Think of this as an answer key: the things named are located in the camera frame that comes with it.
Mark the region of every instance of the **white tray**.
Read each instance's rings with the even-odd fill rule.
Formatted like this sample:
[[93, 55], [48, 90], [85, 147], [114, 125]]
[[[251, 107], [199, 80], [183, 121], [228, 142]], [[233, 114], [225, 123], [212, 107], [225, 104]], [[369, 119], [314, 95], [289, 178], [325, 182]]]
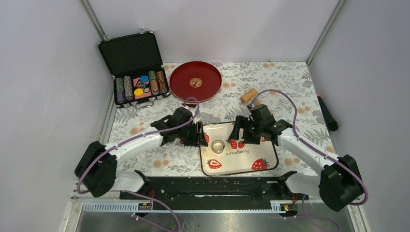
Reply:
[[[209, 146], [200, 147], [201, 166], [205, 175], [226, 175], [246, 172], [257, 172], [272, 170], [278, 165], [278, 155], [270, 141], [262, 142], [260, 145], [245, 144], [233, 149], [227, 142], [229, 135], [234, 128], [233, 122], [207, 124], [203, 126], [206, 137], [209, 137]], [[225, 148], [222, 153], [216, 154], [212, 150], [212, 142], [222, 140]]]

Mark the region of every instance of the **gold emblem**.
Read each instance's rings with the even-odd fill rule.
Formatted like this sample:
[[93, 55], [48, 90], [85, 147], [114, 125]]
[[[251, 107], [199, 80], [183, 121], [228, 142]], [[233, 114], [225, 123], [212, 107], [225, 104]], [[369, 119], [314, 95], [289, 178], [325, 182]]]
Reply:
[[190, 80], [190, 85], [194, 88], [198, 88], [199, 86], [202, 85], [202, 80], [195, 77]]

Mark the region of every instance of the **strawberry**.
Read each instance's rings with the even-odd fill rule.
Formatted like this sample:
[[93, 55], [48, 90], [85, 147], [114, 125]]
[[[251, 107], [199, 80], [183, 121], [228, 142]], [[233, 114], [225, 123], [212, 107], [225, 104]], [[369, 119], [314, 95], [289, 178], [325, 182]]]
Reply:
[[231, 139], [230, 141], [227, 140], [227, 142], [231, 145], [232, 149], [238, 148], [238, 145], [236, 144], [236, 140]]
[[245, 146], [245, 143], [244, 143], [243, 141], [241, 141], [241, 142], [238, 143], [238, 147], [239, 147], [239, 148], [243, 148], [244, 146]]
[[219, 161], [217, 161], [216, 159], [210, 159], [208, 160], [208, 166], [210, 169], [217, 169], [222, 167], [222, 164], [219, 163]]
[[207, 135], [207, 134], [205, 133], [204, 136], [205, 136], [206, 142], [209, 143], [209, 135]]
[[252, 170], [264, 170], [269, 167], [268, 162], [266, 159], [260, 158], [253, 162]]

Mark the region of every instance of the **stack of poker chips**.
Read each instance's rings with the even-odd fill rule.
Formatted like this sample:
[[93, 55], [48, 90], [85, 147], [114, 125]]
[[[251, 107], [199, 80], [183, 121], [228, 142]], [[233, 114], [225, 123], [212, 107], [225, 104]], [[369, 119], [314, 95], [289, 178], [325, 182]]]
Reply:
[[122, 78], [116, 79], [117, 86], [117, 102], [118, 104], [123, 104], [125, 101], [125, 91], [124, 91], [124, 81]]
[[132, 94], [132, 83], [131, 83], [130, 76], [124, 76], [124, 90], [125, 90], [125, 98], [127, 100], [132, 100], [133, 94]]
[[148, 77], [149, 77], [149, 83], [151, 84], [151, 92], [152, 95], [158, 95], [160, 93], [158, 89], [158, 82], [157, 82], [157, 77], [155, 75], [154, 71], [149, 71], [148, 72]]
[[160, 85], [160, 93], [167, 93], [168, 90], [166, 88], [166, 84], [165, 84], [165, 77], [164, 77], [164, 73], [162, 71], [158, 71], [157, 72], [157, 79], [158, 79], [158, 83]]

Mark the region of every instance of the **red round tray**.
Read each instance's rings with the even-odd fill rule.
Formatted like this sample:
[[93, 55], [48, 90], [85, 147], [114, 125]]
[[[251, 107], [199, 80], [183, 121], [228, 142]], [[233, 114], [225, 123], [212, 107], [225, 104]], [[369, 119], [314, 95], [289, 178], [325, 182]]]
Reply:
[[169, 86], [179, 99], [194, 97], [199, 102], [211, 99], [220, 89], [222, 76], [217, 68], [201, 61], [178, 66], [171, 74]]

